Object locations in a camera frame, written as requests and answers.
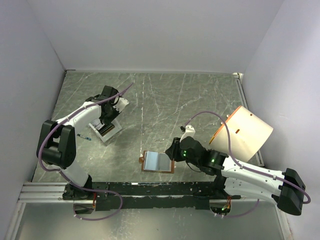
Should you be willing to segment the brown leather card holder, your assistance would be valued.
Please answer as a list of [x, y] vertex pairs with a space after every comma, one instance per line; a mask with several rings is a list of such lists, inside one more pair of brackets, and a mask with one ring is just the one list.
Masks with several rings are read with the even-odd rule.
[[173, 174], [175, 169], [174, 161], [165, 152], [145, 150], [140, 155], [139, 163], [142, 172]]

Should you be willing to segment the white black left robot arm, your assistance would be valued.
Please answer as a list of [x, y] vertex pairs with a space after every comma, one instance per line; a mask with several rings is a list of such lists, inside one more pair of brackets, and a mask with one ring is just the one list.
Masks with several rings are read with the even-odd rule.
[[122, 129], [117, 117], [128, 103], [116, 88], [106, 85], [101, 94], [87, 98], [72, 113], [42, 124], [36, 156], [41, 166], [48, 165], [45, 171], [67, 178], [63, 199], [86, 200], [94, 192], [92, 177], [76, 161], [78, 134], [89, 126], [105, 143]]

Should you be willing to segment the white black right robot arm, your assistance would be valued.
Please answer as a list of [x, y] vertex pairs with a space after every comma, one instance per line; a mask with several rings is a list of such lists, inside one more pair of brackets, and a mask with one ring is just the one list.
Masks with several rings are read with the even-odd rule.
[[165, 154], [172, 161], [192, 164], [201, 172], [214, 176], [212, 193], [218, 199], [249, 197], [275, 204], [289, 215], [302, 214], [306, 186], [291, 168], [269, 170], [233, 160], [226, 153], [206, 149], [190, 136], [175, 137]]

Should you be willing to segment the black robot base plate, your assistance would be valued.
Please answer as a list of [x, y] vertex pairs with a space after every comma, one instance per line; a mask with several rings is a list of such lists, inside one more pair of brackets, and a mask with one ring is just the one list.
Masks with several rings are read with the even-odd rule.
[[93, 191], [67, 184], [62, 199], [95, 204], [97, 211], [122, 209], [194, 208], [209, 210], [210, 201], [226, 202], [222, 183], [187, 182], [94, 182]]

